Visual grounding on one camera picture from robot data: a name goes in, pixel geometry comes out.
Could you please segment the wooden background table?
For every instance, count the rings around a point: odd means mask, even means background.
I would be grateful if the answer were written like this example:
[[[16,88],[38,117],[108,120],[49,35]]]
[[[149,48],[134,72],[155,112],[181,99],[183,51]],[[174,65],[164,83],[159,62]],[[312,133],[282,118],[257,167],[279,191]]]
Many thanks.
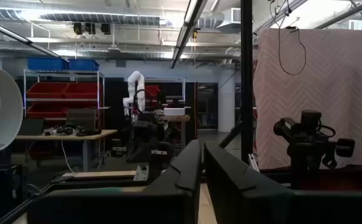
[[[76,136],[75,134],[61,136],[61,135],[50,135],[46,136],[44,134],[36,136],[23,136],[17,135],[16,140],[28,140],[28,141],[82,141],[82,161],[83,161],[83,172],[89,172],[91,169],[91,148],[90,146],[94,144],[99,146],[99,140],[117,133],[115,129],[103,129],[100,134],[91,135],[91,136]]]
[[[181,149],[184,149],[186,146],[186,122],[190,121],[190,117],[188,115],[183,116],[162,116],[161,120],[168,122],[180,122],[181,123]]]

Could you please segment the blue storage bin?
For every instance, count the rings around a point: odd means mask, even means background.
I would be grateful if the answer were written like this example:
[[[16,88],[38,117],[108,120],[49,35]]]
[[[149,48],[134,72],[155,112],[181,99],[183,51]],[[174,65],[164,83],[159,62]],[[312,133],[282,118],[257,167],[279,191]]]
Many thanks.
[[[95,60],[90,59],[69,59],[69,70],[98,71],[100,65]]]
[[[29,70],[68,70],[68,62],[55,57],[28,57]]]

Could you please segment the pink quilted moving blanket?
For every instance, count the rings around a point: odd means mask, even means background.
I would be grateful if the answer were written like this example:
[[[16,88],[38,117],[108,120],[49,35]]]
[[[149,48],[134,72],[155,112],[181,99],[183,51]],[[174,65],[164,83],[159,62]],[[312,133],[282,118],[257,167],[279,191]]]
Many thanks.
[[[339,166],[362,165],[362,30],[263,29],[258,39],[253,89],[259,168],[290,164],[287,141],[273,127],[281,118],[299,120],[303,110],[321,112],[337,138],[355,141],[350,158],[337,158]]]

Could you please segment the dark equipment case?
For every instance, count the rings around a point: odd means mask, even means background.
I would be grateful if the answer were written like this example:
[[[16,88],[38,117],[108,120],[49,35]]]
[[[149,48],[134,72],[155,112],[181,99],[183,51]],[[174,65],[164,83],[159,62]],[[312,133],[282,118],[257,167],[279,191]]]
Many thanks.
[[[95,131],[98,128],[97,114],[95,109],[77,108],[67,111],[67,121],[73,127],[81,127],[87,131]]]

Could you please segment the red storage bin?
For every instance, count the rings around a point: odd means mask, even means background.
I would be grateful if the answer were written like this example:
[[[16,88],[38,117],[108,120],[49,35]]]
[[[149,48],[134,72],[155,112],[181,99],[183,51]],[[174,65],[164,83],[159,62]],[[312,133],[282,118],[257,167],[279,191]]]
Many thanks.
[[[62,118],[65,117],[61,104],[33,104],[26,111],[28,118]]]
[[[31,86],[26,95],[28,98],[63,98],[63,91],[68,83],[38,82]]]
[[[97,99],[101,93],[101,85],[97,83],[69,83],[63,90],[65,98]]]

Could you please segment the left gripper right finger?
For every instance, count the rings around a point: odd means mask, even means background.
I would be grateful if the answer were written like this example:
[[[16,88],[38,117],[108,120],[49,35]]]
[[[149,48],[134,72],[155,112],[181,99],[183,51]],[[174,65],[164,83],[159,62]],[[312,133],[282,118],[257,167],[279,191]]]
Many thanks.
[[[285,170],[258,172],[212,142],[204,144],[207,186],[218,224],[362,224],[362,169],[322,170],[286,187]]]

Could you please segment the white ceiling air unit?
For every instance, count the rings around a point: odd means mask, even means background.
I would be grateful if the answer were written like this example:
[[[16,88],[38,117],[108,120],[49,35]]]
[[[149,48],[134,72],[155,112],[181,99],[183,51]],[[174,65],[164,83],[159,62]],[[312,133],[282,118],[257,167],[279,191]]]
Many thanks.
[[[241,9],[231,7],[224,10],[223,20],[216,28],[224,33],[237,34],[241,31]]]

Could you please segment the white box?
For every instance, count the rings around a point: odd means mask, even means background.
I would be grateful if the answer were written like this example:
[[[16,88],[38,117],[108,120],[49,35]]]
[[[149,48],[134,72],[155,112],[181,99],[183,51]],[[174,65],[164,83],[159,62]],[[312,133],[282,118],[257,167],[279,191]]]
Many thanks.
[[[185,108],[164,108],[165,116],[184,116]]]

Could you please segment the metal shelf rack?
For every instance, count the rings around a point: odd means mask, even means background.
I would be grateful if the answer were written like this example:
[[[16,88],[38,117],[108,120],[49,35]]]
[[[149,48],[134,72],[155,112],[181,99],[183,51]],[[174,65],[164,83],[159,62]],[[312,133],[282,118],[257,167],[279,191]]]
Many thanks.
[[[61,83],[97,83],[101,85],[101,93],[97,99],[82,98],[28,98],[27,90],[38,82],[61,82]],[[62,118],[38,118],[44,120],[47,126],[59,126],[66,124],[67,111],[77,108],[91,108],[96,110],[98,128],[102,126],[104,110],[105,76],[99,71],[79,70],[29,70],[25,69],[18,77],[19,89],[23,99],[24,117],[26,111],[33,104],[61,104],[63,105],[65,117]]]

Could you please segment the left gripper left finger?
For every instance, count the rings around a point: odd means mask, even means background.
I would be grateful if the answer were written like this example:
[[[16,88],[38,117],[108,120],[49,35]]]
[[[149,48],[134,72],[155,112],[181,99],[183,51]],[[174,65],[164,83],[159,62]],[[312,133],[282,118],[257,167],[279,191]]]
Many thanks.
[[[28,224],[198,224],[201,163],[193,140],[143,190],[56,190],[33,203]]]

